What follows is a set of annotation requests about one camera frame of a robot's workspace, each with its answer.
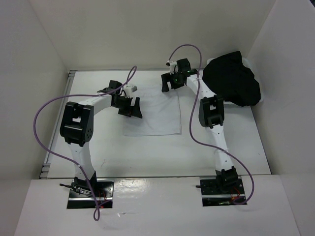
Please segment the white skirt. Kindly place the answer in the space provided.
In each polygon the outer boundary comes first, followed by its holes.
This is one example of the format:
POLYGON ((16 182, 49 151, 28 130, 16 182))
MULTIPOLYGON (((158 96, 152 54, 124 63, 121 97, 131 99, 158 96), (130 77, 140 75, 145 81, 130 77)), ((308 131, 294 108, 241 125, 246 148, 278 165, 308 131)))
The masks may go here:
POLYGON ((161 92, 160 85, 138 85, 142 118, 124 122, 125 136, 164 136, 182 133, 179 96, 176 91, 161 92))

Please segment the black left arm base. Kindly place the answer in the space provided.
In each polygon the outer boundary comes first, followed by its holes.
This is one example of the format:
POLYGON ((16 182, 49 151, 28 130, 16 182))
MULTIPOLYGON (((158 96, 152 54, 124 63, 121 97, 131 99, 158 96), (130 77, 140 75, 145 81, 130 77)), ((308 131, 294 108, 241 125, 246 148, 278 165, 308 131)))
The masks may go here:
MULTIPOLYGON (((67 209, 96 208, 90 189, 75 187, 74 181, 72 181, 71 184, 60 183, 60 186, 69 189, 67 209)), ((94 194, 101 209, 112 208, 114 181, 104 179, 98 180, 95 185, 94 194)))

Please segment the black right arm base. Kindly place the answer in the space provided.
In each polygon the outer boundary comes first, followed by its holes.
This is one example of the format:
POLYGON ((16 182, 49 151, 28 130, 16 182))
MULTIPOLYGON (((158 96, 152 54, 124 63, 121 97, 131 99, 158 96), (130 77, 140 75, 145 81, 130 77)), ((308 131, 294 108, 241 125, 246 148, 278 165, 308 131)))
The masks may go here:
POLYGON ((200 178, 195 186, 201 191, 204 207, 234 206, 246 200, 242 179, 239 177, 235 184, 219 187, 215 177, 200 178))

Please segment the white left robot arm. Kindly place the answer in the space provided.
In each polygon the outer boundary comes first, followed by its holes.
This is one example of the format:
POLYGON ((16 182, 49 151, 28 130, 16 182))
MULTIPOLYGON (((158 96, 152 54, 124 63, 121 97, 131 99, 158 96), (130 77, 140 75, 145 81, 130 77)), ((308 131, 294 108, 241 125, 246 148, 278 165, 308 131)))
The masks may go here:
POLYGON ((98 190, 89 145, 94 133, 94 116, 106 108, 115 107, 119 115, 142 118, 140 98, 134 97, 136 91, 136 85, 123 87, 122 83, 111 80, 109 87, 100 90, 97 96, 65 105, 60 135, 76 162, 73 187, 80 188, 86 196, 93 196, 98 190))

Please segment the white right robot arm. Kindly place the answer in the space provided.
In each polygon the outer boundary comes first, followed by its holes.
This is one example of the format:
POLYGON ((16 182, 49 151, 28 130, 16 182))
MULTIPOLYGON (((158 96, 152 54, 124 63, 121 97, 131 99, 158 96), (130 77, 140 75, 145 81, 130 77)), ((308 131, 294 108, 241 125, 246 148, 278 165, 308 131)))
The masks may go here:
POLYGON ((161 91, 169 92, 170 89, 188 86, 196 95, 195 104, 199 105, 199 123, 213 137, 212 147, 219 151, 215 160, 216 182, 214 188, 221 193, 227 193, 236 185, 238 174, 231 156, 227 153, 223 128, 223 98, 211 91, 199 78, 197 69, 191 68, 188 59, 168 60, 166 65, 169 67, 169 72, 161 76, 161 91))

